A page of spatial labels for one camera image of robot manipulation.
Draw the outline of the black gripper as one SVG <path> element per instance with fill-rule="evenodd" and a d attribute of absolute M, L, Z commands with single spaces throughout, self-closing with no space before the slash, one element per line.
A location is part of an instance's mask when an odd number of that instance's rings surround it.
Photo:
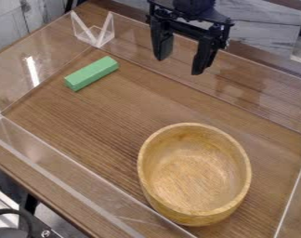
<path fill-rule="evenodd" d="M 216 0 L 147 0 L 149 38 L 153 57 L 164 60 L 172 51 L 173 33 L 197 40 L 191 74 L 199 75 L 212 64 L 219 38 L 228 39 L 232 20 L 215 9 Z"/>

